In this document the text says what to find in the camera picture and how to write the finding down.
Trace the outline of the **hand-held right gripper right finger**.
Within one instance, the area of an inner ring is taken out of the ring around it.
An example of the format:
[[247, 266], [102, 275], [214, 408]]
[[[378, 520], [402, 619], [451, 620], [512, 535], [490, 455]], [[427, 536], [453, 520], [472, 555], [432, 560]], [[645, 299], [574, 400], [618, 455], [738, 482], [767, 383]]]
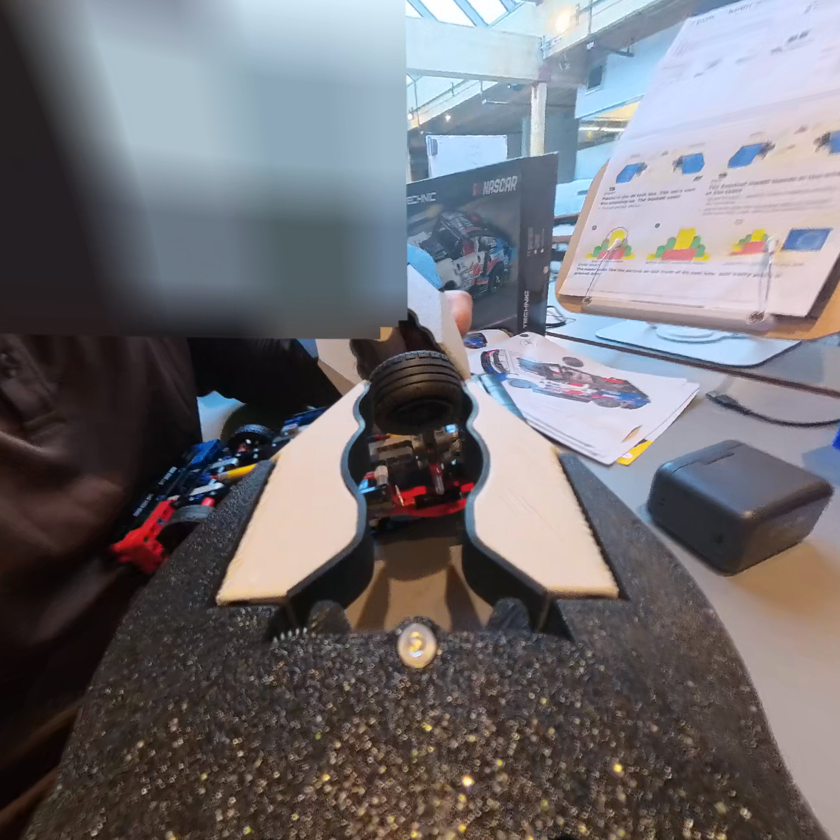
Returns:
[[467, 524], [477, 547], [550, 600], [616, 599], [620, 588], [552, 443], [487, 393], [466, 386], [481, 455]]

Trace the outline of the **white board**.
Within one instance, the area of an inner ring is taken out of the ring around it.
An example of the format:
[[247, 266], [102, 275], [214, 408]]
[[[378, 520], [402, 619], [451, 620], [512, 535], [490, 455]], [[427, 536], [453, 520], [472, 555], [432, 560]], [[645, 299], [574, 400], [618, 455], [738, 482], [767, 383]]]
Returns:
[[495, 165], [508, 158], [505, 134], [428, 134], [425, 141], [428, 177], [432, 179]]

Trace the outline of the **black toy car box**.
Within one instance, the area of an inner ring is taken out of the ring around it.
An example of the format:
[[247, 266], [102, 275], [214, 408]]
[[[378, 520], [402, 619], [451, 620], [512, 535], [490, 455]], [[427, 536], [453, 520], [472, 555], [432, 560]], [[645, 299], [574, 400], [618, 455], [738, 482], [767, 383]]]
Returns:
[[407, 241], [473, 298], [474, 329], [545, 333], [558, 165], [550, 152], [406, 185]]

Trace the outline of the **grey desk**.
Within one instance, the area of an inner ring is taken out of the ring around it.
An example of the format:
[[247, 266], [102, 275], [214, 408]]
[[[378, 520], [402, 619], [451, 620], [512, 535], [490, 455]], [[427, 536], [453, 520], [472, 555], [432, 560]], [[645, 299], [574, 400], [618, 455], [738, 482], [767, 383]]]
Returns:
[[[708, 391], [788, 421], [838, 416], [838, 335], [800, 344], [766, 364], [732, 369], [691, 364], [592, 341], [570, 321], [551, 330], [588, 358], [625, 371], [685, 377], [696, 400], [632, 465], [585, 466], [644, 522], [704, 592], [727, 628], [763, 703], [784, 761], [816, 817], [838, 838], [838, 452], [834, 427], [774, 426], [720, 408]], [[659, 464], [736, 438], [834, 483], [810, 537], [738, 575], [722, 576], [654, 526], [645, 507]]]

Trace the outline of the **person's brown shirt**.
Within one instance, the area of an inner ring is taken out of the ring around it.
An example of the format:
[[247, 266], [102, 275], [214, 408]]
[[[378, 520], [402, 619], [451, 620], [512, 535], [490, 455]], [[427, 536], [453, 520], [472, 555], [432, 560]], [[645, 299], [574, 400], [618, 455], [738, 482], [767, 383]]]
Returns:
[[109, 555], [201, 438], [185, 339], [1, 338], [2, 763], [84, 693], [141, 583]]

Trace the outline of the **black toy car wheel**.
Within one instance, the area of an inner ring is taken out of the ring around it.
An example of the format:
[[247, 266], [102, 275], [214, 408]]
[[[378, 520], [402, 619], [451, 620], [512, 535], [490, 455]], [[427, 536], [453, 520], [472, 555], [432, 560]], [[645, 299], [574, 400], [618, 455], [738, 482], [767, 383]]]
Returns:
[[418, 350], [395, 355], [371, 373], [375, 425], [384, 434], [419, 435], [459, 421], [464, 378], [445, 354]]

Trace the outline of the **toy brick car chassis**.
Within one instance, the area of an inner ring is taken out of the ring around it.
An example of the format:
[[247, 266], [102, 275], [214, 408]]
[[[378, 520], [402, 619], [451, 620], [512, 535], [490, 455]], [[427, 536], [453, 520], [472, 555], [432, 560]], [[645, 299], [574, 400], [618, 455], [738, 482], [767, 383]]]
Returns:
[[[116, 532], [108, 554], [151, 575], [262, 462], [325, 413], [311, 408], [279, 428], [246, 424], [188, 449], [141, 497]], [[359, 489], [375, 531], [464, 510], [474, 481], [462, 459], [463, 435], [450, 424], [424, 436], [373, 434], [370, 465]]]

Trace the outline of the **black case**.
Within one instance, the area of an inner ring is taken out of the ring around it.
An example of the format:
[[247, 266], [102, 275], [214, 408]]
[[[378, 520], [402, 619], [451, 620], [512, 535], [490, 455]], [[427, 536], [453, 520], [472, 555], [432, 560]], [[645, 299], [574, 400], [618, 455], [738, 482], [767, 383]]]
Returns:
[[658, 467], [646, 508], [671, 538], [733, 576], [802, 543], [832, 497], [823, 478], [726, 440]]

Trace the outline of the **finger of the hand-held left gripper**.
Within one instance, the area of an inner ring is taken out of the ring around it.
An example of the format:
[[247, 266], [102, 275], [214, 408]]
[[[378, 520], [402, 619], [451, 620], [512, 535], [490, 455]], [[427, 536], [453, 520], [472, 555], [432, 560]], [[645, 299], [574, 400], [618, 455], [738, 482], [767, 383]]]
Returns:
[[369, 345], [368, 339], [315, 339], [318, 367], [340, 395], [359, 387], [365, 391], [370, 388], [361, 373], [358, 354]]
[[461, 335], [443, 292], [434, 287], [413, 266], [407, 272], [407, 311], [439, 352], [453, 363], [464, 381], [470, 379], [469, 362]]

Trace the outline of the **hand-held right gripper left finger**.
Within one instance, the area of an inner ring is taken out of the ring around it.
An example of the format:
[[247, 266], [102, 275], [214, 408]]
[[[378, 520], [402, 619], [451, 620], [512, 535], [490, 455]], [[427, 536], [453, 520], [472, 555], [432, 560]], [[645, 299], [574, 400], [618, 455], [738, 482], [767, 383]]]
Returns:
[[352, 452], [365, 448], [360, 403], [368, 389], [356, 385], [273, 458], [218, 605], [349, 606], [364, 592], [374, 556], [360, 478], [351, 470], [366, 471], [366, 456], [358, 467]]

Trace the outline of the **wooden document stand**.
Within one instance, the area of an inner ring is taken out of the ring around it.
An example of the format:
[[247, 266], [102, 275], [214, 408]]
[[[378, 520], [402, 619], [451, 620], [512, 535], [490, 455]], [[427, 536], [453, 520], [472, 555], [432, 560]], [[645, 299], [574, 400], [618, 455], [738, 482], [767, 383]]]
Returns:
[[838, 331], [838, 268], [826, 284], [829, 293], [823, 314], [818, 319], [805, 319], [793, 327], [784, 326], [782, 337], [772, 332], [743, 333], [719, 329], [686, 327], [661, 322], [621, 319], [614, 314], [588, 311], [581, 299], [562, 296], [561, 281], [571, 267], [572, 251], [578, 245], [592, 209], [598, 187], [606, 171], [604, 164], [591, 180], [583, 200], [563, 263], [549, 294], [549, 301], [568, 321], [588, 328], [596, 344], [615, 345], [621, 350], [649, 352], [656, 357], [674, 357], [691, 364], [708, 364], [714, 368], [751, 369], [770, 362], [794, 347], [814, 341], [819, 329], [821, 338]]

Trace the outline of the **open instruction book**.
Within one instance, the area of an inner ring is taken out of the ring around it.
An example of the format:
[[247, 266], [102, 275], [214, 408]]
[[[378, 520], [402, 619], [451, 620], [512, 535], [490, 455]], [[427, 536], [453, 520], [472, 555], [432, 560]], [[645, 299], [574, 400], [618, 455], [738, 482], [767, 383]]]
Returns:
[[494, 377], [532, 427], [605, 466], [656, 440], [699, 392], [683, 377], [621, 371], [533, 332], [473, 332], [465, 348], [472, 373]]

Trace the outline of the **printed instruction sheet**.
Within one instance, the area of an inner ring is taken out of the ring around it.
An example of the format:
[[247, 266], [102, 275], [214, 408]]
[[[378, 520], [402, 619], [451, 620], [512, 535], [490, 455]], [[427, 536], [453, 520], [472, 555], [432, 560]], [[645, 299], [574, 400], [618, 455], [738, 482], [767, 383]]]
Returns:
[[838, 261], [839, 3], [688, 19], [584, 222], [560, 293], [803, 318]]

